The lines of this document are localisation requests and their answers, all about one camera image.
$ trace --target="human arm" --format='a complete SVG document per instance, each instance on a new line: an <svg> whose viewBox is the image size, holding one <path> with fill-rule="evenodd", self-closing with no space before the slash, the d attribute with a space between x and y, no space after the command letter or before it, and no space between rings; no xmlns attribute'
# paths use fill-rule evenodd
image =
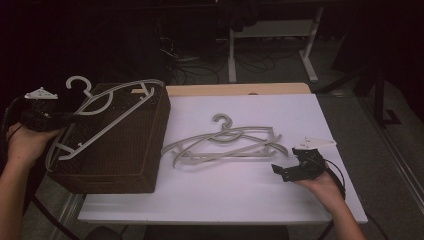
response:
<svg viewBox="0 0 424 240"><path fill-rule="evenodd" d="M7 163L0 177L0 236L19 239L29 171L49 139L59 131L34 132L17 123L9 128Z"/></svg>
<svg viewBox="0 0 424 240"><path fill-rule="evenodd" d="M327 172L313 180L301 180L296 183L308 188L331 214L338 239L365 239L339 188Z"/></svg>

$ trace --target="floor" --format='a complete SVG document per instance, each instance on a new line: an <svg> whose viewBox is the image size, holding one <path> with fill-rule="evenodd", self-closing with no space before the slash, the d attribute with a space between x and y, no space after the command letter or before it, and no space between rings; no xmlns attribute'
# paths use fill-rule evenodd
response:
<svg viewBox="0 0 424 240"><path fill-rule="evenodd" d="M305 82L312 91L320 89L343 76L342 72L331 70L342 41L318 39L315 42L310 59L319 78L317 83L308 81L297 54L304 40L239 42L236 45L238 83ZM225 51L221 57L206 59L187 54L173 67L171 84L228 83ZM389 238L420 239L424 236L424 211L419 195L414 194L411 187L411 180L405 177L405 168L410 166L416 170L416 176L422 176L419 171L424 169L420 161L424 153L420 145L424 144L424 126L408 108L402 94L386 84L385 107L394 110L402 124L380 128L371 116L373 93L364 98L354 96L355 83L353 80L331 93L318 95L340 154L364 209ZM69 194L49 178L44 179L37 195L81 239L97 227L76 219L82 196ZM384 239L376 223L369 221L361 225L368 239ZM290 239L317 239L325 226L288 226ZM145 230L145 226L137 225L109 227L122 232L123 239L127 240L143 239ZM31 205L24 217L22 239L68 238ZM334 231L326 239L335 239Z"/></svg>

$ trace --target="human hand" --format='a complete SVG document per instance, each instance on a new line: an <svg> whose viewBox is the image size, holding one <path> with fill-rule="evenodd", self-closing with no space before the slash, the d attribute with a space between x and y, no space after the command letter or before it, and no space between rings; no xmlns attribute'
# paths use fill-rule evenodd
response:
<svg viewBox="0 0 424 240"><path fill-rule="evenodd" d="M9 140L8 162L31 168L44 151L47 142L58 135L61 130L51 132L34 132L20 123L9 127L6 134Z"/></svg>
<svg viewBox="0 0 424 240"><path fill-rule="evenodd" d="M315 179L300 180L295 183L308 188L331 214L346 204L339 188L327 172L323 172Z"/></svg>

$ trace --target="white table surface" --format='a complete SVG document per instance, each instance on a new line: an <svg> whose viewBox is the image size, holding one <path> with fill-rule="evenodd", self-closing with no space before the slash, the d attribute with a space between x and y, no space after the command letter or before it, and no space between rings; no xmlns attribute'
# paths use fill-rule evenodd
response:
<svg viewBox="0 0 424 240"><path fill-rule="evenodd" d="M221 160L195 166L177 164L174 169L174 155L168 152L162 156L154 193L89 194L79 220L122 224L268 225L331 220L307 189L283 182L271 168L271 163L283 167L298 165L291 148L305 136L333 139L315 95L170 97L170 100L164 145L220 131L222 122L213 122L212 117L224 113L232 118L233 127L273 127L275 134L283 135L279 144L289 149L290 155L277 153L268 159ZM206 144L196 149L216 150L216 147ZM319 151L343 172L346 202L355 219L359 223L367 222L337 147Z"/></svg>

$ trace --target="dark brown storage box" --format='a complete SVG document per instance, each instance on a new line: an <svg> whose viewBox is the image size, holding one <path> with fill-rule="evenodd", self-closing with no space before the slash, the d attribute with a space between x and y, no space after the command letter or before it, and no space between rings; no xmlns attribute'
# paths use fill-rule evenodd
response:
<svg viewBox="0 0 424 240"><path fill-rule="evenodd" d="M99 94L118 85L99 84L92 94ZM155 88L155 94L148 101L73 159L57 161L53 172L48 175L72 193L152 193L156 185L170 102L165 87L150 83L145 85L149 90ZM85 143L134 106L140 101L140 96L144 96L131 93L134 88L137 87L115 91L107 110L82 117L73 129L68 130L69 137L63 142L64 145L78 148L78 143ZM102 97L86 111L97 110L106 101L107 96Z"/></svg>

